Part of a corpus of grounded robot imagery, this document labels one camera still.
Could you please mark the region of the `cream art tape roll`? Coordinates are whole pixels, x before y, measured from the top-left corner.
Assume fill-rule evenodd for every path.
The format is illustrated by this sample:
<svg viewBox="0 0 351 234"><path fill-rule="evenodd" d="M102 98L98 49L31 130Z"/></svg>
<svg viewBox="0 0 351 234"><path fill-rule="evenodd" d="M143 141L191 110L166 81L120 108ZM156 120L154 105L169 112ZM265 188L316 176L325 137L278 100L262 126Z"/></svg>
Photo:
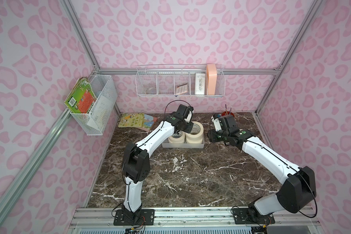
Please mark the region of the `cream art tape roll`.
<svg viewBox="0 0 351 234"><path fill-rule="evenodd" d="M185 142L185 133L179 131L168 137L168 142L171 144L182 144Z"/></svg>
<svg viewBox="0 0 351 234"><path fill-rule="evenodd" d="M193 121L190 133L185 134L186 142L189 144L201 144L203 142L204 128L201 123Z"/></svg>

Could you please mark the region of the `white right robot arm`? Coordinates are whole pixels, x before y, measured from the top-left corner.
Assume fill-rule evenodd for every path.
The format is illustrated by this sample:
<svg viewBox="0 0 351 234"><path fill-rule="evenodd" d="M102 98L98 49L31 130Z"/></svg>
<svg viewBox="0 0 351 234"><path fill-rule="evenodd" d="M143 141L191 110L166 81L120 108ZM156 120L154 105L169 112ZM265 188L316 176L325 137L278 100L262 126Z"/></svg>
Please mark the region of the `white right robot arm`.
<svg viewBox="0 0 351 234"><path fill-rule="evenodd" d="M310 202L316 201L315 173L310 167L300 167L288 161L251 131L241 129L232 115L214 114L211 121L214 128L208 132L210 142L237 147L261 163L281 184L275 194L249 204L247 214L251 220L256 221L279 211L296 214Z"/></svg>

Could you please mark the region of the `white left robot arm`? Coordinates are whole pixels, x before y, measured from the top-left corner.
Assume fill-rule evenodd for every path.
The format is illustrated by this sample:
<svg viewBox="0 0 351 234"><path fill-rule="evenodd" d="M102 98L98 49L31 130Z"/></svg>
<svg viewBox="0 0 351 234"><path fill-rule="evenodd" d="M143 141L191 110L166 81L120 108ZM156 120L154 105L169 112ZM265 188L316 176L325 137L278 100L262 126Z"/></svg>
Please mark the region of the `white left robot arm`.
<svg viewBox="0 0 351 234"><path fill-rule="evenodd" d="M193 114L194 108L191 105L180 104L176 111L165 114L159 126L148 136L126 145L122 161L122 177L126 185L123 210L132 214L141 210L142 184L150 172L151 155L175 133L190 133L194 126Z"/></svg>

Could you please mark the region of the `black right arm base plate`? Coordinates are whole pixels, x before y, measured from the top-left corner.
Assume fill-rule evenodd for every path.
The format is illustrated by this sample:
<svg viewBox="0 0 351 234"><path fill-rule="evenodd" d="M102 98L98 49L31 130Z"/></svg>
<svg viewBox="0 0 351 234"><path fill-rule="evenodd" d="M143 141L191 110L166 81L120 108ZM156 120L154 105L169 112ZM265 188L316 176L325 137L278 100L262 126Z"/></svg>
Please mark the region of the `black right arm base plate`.
<svg viewBox="0 0 351 234"><path fill-rule="evenodd" d="M230 212L234 218L235 224L271 225L276 223L273 214L261 215L251 208L234 206L230 209Z"/></svg>

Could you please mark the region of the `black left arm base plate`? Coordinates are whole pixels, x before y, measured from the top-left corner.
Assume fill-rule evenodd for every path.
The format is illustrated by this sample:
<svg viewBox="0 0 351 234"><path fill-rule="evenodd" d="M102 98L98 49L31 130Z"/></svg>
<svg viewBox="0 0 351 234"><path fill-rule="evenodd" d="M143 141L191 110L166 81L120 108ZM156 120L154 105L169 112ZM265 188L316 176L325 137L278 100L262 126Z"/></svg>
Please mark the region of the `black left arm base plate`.
<svg viewBox="0 0 351 234"><path fill-rule="evenodd" d="M155 210L139 209L133 213L125 208L117 210L114 218L114 226L135 226L142 223L151 226L154 225Z"/></svg>

